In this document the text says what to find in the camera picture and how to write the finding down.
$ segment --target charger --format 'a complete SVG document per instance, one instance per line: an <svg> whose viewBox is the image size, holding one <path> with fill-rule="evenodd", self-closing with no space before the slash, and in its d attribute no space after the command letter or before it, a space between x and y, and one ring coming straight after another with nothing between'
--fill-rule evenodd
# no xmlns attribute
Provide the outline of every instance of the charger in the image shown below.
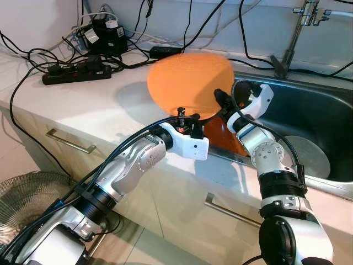
<svg viewBox="0 0 353 265"><path fill-rule="evenodd" d="M170 55L179 54L183 48L179 47L161 47L154 46L149 50L149 57L151 59L162 59Z"/></svg>

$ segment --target kitchen counter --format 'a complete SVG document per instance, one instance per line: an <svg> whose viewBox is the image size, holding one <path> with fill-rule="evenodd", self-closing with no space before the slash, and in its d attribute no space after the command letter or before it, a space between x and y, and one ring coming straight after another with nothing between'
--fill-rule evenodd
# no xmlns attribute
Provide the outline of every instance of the kitchen counter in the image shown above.
<svg viewBox="0 0 353 265"><path fill-rule="evenodd" d="M129 64L140 58L140 55L132 54L125 56L124 61ZM83 138L91 135L120 143L138 129L167 116L148 94L146 80L149 69L150 66L145 66L123 70L111 79L53 86L43 85L41 75L33 75L18 90L14 107L54 121L58 129L65 129L68 133ZM264 74L250 71L247 67L240 70ZM2 71L0 76L6 72L8 75L11 71ZM311 78L312 82L318 78L300 77L302 81ZM318 79L328 84L326 79ZM343 86L347 88L351 85L344 83ZM0 83L0 106L4 108L9 108L10 96L16 84L7 85L3 81ZM172 153L168 153L166 159L156 167L167 168L169 171L172 168L176 172L187 172L197 178L218 183L222 189L235 194L241 201L260 207L261 195L253 168L213 155L209 155L207 161L193 161ZM353 203L312 188L308 189L307 198L331 239L341 242L340 247L335 249L335 255L351 257Z"/></svg>

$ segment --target sink basin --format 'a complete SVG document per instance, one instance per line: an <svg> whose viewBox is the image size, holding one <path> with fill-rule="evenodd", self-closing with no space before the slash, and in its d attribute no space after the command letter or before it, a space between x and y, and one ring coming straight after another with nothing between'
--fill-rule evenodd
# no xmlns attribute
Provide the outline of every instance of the sink basin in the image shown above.
<svg viewBox="0 0 353 265"><path fill-rule="evenodd" d="M326 154L329 177L306 175L307 185L353 200L353 91L239 72L236 77L269 84L274 91L267 112L259 119L263 124L284 136L304 137ZM249 157L216 146L211 146L210 153L253 166Z"/></svg>

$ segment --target metal handle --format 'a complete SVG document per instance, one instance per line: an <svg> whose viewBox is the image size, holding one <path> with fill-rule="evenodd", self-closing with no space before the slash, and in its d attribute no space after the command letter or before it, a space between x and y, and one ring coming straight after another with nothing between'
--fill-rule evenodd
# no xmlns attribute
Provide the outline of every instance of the metal handle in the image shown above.
<svg viewBox="0 0 353 265"><path fill-rule="evenodd" d="M45 135L48 136L49 138L52 138L52 139L54 139L54 140L56 140L58 142L61 142L61 143L65 144L65 145L71 146L72 148L80 150L80 151L82 151L84 153L92 153L92 151L95 149L95 145L91 145L91 146L89 146L87 148L84 148L84 147L81 147L79 145L74 144L73 142L69 142L69 141L67 141L67 140L65 140L63 138L55 136L54 133L56 133L56 130L55 129L51 129Z"/></svg>
<svg viewBox="0 0 353 265"><path fill-rule="evenodd" d="M221 213L227 214L227 215L229 215L229 216L231 216L233 218L236 218L236 219L238 219L240 221L246 222L249 225L255 226L256 228L260 228L261 227L261 223L259 223L259 222L256 222L256 221L254 221L252 219L249 219L249 218L247 218L247 217L245 217L245 216L243 216L241 214L237 214L237 213L235 213L233 211L230 211L230 210L228 210L228 209L226 209L224 207L221 207L221 206L219 206L217 204L214 204L212 202L214 197L215 197L214 194L208 192L204 204L209 206L209 207L211 207L211 208L213 208L213 209L215 209L215 210L217 210L217 211L220 211Z"/></svg>

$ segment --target electric fan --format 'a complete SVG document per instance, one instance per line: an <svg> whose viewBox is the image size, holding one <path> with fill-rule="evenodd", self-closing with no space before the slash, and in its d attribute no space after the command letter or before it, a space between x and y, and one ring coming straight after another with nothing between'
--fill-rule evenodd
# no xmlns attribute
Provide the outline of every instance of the electric fan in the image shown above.
<svg viewBox="0 0 353 265"><path fill-rule="evenodd" d="M55 172L31 172L0 183L0 254L73 185L72 179Z"/></svg>

